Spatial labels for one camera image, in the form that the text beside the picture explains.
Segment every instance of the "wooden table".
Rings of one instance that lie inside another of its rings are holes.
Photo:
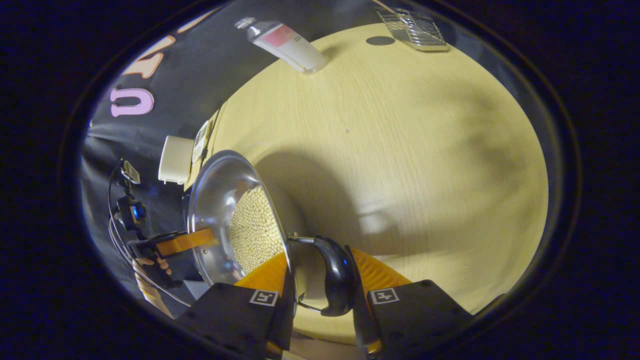
[[[221,108],[208,154],[235,150],[277,179],[309,235],[434,280],[476,313],[514,285],[540,242],[540,144],[514,98],[467,55],[365,42],[378,35],[389,36],[383,24],[315,41],[329,58],[317,74],[281,60],[264,69]],[[350,314],[298,307],[294,327],[355,340]]]

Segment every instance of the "bottle cap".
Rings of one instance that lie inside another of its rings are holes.
[[[244,29],[247,26],[253,24],[255,22],[255,17],[243,17],[239,21],[236,22],[236,27],[238,29]]]

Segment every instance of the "black handle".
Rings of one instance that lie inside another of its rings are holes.
[[[145,271],[149,279],[165,289],[177,288],[182,285],[182,281],[173,280],[171,275],[167,274],[166,270],[163,270],[157,261],[154,261],[153,265],[141,265],[142,270]]]
[[[335,241],[317,235],[314,246],[324,257],[326,274],[324,292],[329,306],[320,312],[323,316],[341,316],[353,307],[353,294],[356,287],[355,264],[347,252]]]

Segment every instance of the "wire rack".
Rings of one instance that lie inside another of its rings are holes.
[[[431,17],[400,8],[393,10],[396,13],[382,8],[378,8],[377,12],[395,39],[420,51],[449,50],[447,42]]]

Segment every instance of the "black cable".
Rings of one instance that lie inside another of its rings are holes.
[[[169,297],[171,297],[173,300],[176,300],[177,302],[180,302],[181,304],[185,305],[185,306],[191,306],[189,305],[189,303],[187,303],[186,301],[180,299],[178,296],[172,294],[170,291],[162,288],[161,286],[159,286],[158,284],[156,284],[155,281],[149,279],[147,277],[146,274],[141,274],[140,272],[138,272],[136,270],[136,268],[133,266],[133,264],[127,259],[127,256],[130,257],[131,261],[138,261],[137,259],[134,259],[133,256],[131,255],[131,253],[129,253],[127,247],[124,245],[123,241],[122,241],[122,237],[120,236],[120,232],[118,231],[118,227],[116,226],[116,222],[113,216],[113,208],[111,207],[111,183],[113,183],[113,178],[116,174],[116,172],[118,171],[118,169],[120,169],[121,165],[122,165],[122,159],[120,160],[120,162],[118,163],[118,165],[113,169],[113,171],[111,172],[111,175],[109,176],[109,186],[107,188],[107,205],[109,206],[109,220],[107,222],[107,227],[109,230],[109,237],[111,238],[111,242],[113,243],[113,246],[116,248],[116,250],[118,251],[118,253],[120,254],[120,256],[122,256],[122,259],[131,267],[131,270],[133,270],[136,274],[138,274],[138,276],[140,276],[142,279],[144,279],[147,283],[149,283],[149,285],[153,286],[154,288],[160,290],[161,292],[167,294]],[[113,225],[113,230],[115,230],[115,234],[118,236],[118,240],[120,241],[120,243],[122,243],[122,248],[120,248],[120,246],[117,244],[117,241],[112,230],[111,230],[111,225]]]

